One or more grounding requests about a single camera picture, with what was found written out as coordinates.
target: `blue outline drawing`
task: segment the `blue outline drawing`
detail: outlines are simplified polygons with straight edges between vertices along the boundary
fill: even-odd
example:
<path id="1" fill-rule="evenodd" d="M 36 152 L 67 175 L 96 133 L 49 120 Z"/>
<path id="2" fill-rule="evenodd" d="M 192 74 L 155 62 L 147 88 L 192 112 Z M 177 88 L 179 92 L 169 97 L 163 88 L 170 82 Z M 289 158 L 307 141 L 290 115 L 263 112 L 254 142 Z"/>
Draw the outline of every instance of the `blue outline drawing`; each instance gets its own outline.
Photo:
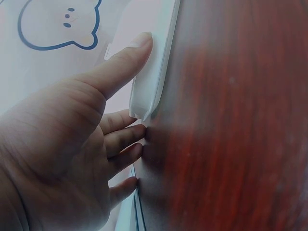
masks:
<path id="1" fill-rule="evenodd" d="M 24 37 L 23 35 L 23 32 L 22 32 L 22 29 L 21 29 L 21 20 L 22 20 L 22 17 L 23 17 L 23 14 L 24 14 L 24 11 L 26 9 L 26 7 L 28 6 L 28 4 L 31 2 L 32 0 L 28 0 L 27 3 L 24 5 L 24 7 L 22 8 L 20 14 L 19 14 L 19 17 L 18 17 L 18 34 L 19 34 L 19 37 L 21 39 L 21 41 L 28 47 L 32 48 L 32 49 L 35 49 L 35 50 L 38 50 L 38 51 L 50 51 L 50 50 L 55 50 L 55 49 L 59 49 L 59 48 L 62 48 L 62 47 L 66 47 L 66 46 L 69 46 L 69 45 L 75 45 L 81 49 L 84 49 L 84 50 L 92 50 L 94 49 L 97 44 L 98 44 L 98 38 L 97 38 L 97 35 L 96 35 L 96 32 L 98 30 L 98 27 L 100 25 L 100 13 L 99 13 L 99 6 L 102 2 L 102 0 L 98 0 L 98 3 L 97 5 L 94 7 L 95 9 L 95 13 L 96 13 L 96 23 L 95 23 L 95 26 L 94 26 L 94 29 L 92 31 L 92 35 L 94 37 L 94 42 L 91 46 L 89 47 L 85 47 L 85 46 L 82 46 L 78 43 L 76 43 L 75 41 L 69 41 L 69 42 L 65 42 L 65 43 L 61 43 L 61 44 L 58 44 L 58 45 L 54 45 L 54 46 L 49 46 L 49 47 L 39 47 L 39 46 L 36 46 L 36 45 L 33 45 L 32 43 L 28 42 L 27 39 Z"/>

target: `skin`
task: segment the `skin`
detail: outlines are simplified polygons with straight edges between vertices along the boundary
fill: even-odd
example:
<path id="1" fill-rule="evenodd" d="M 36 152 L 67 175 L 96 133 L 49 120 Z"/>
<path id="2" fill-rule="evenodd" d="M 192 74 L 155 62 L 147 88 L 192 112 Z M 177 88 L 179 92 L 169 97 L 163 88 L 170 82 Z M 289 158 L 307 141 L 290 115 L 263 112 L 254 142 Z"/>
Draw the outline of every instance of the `skin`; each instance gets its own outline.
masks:
<path id="1" fill-rule="evenodd" d="M 47 87 L 0 117 L 0 230 L 98 230 L 136 188 L 108 180 L 142 153 L 145 127 L 106 101 L 145 65 L 152 37 Z"/>

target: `red wood grain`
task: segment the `red wood grain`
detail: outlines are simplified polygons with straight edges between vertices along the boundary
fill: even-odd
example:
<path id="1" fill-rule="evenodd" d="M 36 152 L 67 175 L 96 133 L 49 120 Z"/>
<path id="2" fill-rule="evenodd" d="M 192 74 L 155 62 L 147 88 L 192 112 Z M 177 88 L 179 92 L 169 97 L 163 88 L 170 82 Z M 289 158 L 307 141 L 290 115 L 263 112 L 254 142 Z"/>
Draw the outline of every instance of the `red wood grain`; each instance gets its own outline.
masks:
<path id="1" fill-rule="evenodd" d="M 308 230 L 308 1 L 182 0 L 148 126 L 147 231 Z"/>

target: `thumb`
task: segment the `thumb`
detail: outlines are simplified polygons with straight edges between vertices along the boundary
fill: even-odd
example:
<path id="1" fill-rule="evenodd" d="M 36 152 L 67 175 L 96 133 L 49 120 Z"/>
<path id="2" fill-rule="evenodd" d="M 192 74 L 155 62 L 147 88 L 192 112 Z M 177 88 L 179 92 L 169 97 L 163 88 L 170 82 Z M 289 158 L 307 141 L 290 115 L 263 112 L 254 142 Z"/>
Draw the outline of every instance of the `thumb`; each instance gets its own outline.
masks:
<path id="1" fill-rule="evenodd" d="M 151 54 L 152 46 L 151 33 L 141 33 L 109 61 L 76 78 L 99 90 L 108 100 L 141 71 Z"/>

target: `finger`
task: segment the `finger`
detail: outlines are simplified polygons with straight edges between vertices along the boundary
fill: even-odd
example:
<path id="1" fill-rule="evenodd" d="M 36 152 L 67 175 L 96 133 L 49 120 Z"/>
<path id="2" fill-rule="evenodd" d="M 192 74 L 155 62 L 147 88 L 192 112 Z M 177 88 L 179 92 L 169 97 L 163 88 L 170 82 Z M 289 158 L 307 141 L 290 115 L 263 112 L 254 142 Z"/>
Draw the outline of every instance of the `finger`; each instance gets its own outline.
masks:
<path id="1" fill-rule="evenodd" d="M 125 169 L 126 167 L 133 164 L 136 160 L 141 157 L 143 146 L 140 143 L 134 144 L 119 155 L 109 159 L 108 165 L 108 176 L 109 180 L 114 177 L 117 173 Z"/>
<path id="2" fill-rule="evenodd" d="M 142 124 L 109 133 L 104 138 L 107 158 L 118 155 L 123 149 L 144 138 L 144 135 L 145 126 Z"/>
<path id="3" fill-rule="evenodd" d="M 100 122 L 100 126 L 104 135 L 107 135 L 111 132 L 126 128 L 136 120 L 137 119 L 129 116 L 129 110 L 123 110 L 111 114 L 104 114 Z"/>
<path id="4" fill-rule="evenodd" d="M 152 46 L 151 33 L 142 33 L 110 60 L 76 78 L 96 88 L 108 100 L 141 71 Z"/>
<path id="5" fill-rule="evenodd" d="M 136 177 L 130 177 L 117 186 L 110 188 L 112 209 L 134 192 L 137 187 L 137 182 Z"/>

